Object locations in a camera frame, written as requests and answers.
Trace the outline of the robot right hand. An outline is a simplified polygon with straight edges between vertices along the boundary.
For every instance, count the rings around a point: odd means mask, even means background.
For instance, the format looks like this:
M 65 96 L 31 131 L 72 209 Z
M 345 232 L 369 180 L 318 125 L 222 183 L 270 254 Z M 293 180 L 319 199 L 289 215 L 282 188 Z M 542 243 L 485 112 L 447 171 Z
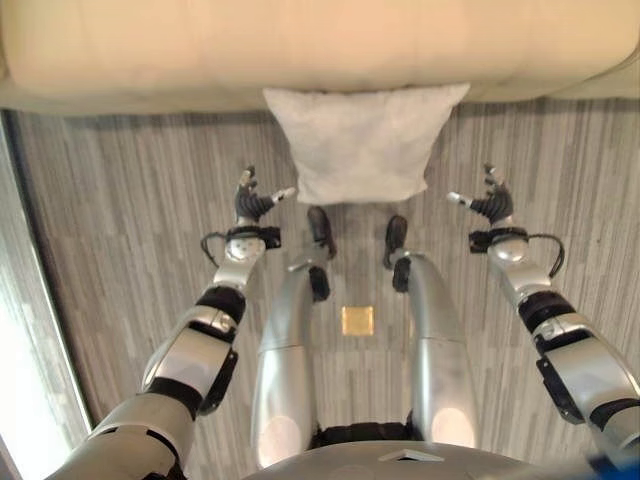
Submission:
M 448 192 L 448 202 L 461 206 L 485 218 L 492 229 L 514 227 L 514 204 L 511 192 L 503 175 L 495 165 L 483 165 L 486 194 L 482 198 L 471 198 L 458 192 Z

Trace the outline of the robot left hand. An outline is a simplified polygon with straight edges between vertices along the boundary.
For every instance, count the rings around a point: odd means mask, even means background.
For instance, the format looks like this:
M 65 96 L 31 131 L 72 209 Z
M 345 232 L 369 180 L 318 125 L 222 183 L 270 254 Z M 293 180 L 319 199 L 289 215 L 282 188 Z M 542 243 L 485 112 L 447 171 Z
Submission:
M 260 195 L 256 191 L 257 185 L 256 169 L 249 165 L 240 176 L 234 197 L 237 226 L 257 225 L 276 205 L 297 193 L 295 187 L 286 187 L 269 195 Z

